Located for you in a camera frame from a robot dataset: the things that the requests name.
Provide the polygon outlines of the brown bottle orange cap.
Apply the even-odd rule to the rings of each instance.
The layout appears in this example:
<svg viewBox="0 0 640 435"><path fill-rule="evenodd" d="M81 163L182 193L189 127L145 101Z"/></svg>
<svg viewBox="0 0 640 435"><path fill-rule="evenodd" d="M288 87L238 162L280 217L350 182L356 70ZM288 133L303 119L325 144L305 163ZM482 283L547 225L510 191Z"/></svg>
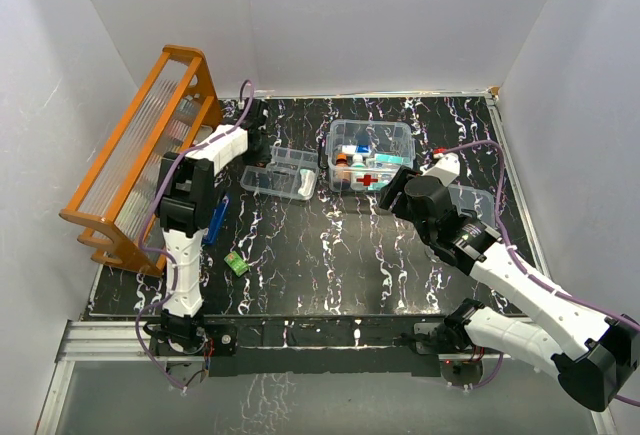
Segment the brown bottle orange cap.
<svg viewBox="0 0 640 435"><path fill-rule="evenodd" d="M334 187L339 190L348 190L351 184L351 172L349 170L348 156L338 153L335 161L335 171L333 177Z"/></svg>

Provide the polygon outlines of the white bottle green label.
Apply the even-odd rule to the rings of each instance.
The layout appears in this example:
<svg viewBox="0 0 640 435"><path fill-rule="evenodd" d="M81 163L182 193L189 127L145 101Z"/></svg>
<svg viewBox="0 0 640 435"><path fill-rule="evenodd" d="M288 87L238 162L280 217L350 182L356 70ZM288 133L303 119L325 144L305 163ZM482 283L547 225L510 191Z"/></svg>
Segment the white bottle green label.
<svg viewBox="0 0 640 435"><path fill-rule="evenodd" d="M366 164L364 163L364 159L360 154L354 154L352 157L351 165L352 169L360 169L365 168Z"/></svg>

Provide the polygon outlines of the white blue ointment tube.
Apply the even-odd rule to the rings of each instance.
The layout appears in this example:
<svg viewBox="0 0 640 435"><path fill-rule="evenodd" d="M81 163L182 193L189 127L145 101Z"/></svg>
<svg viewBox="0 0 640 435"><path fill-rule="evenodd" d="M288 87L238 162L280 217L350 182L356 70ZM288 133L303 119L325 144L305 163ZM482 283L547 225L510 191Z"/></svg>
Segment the white blue ointment tube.
<svg viewBox="0 0 640 435"><path fill-rule="evenodd" d="M342 145L339 152L346 156L360 155L362 157L369 157L372 150L369 145Z"/></svg>

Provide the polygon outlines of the clear first aid box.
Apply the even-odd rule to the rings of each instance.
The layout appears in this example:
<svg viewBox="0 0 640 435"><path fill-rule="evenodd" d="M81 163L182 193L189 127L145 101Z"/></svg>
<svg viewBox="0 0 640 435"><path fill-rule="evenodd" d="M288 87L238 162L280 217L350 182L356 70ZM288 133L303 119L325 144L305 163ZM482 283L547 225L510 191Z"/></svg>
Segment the clear first aid box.
<svg viewBox="0 0 640 435"><path fill-rule="evenodd" d="M342 145L369 145L372 153L363 157L365 168L352 169L352 157L348 156L351 184L348 190L334 187L336 155ZM412 168L415 161L415 143L410 126L404 122L338 119L331 123L325 138L324 153L327 159L329 187L334 192L379 192L396 175L401 167ZM409 157L411 166L381 165L374 161L376 153Z"/></svg>

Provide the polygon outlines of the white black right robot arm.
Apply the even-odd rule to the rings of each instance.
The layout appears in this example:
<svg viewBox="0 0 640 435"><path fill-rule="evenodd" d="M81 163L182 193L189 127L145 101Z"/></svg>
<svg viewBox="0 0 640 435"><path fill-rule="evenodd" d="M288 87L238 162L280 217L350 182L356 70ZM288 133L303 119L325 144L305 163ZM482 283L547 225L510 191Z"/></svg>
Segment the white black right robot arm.
<svg viewBox="0 0 640 435"><path fill-rule="evenodd" d="M506 353L555 378L583 407L604 411L639 368L639 330L627 316L585 307L559 286L536 283L535 269L510 255L501 234L453 203L442 171L401 167L382 189L379 206L413 224L436 257L493 288L526 316L504 316L465 299L430 338L466 352Z"/></svg>

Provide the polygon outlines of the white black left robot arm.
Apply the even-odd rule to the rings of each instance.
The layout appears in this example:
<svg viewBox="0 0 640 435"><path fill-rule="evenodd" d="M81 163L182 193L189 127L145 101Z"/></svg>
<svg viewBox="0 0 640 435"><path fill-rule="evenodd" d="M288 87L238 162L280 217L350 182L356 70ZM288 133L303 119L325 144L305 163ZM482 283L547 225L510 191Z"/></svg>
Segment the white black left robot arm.
<svg viewBox="0 0 640 435"><path fill-rule="evenodd" d="M164 240L166 294L160 325L144 330L175 351L197 353L208 339L201 313L200 259L205 233L224 197L215 179L237 158L246 165L271 161L269 116L266 101L246 99L236 123L219 125L184 154L168 152L162 157L155 217Z"/></svg>

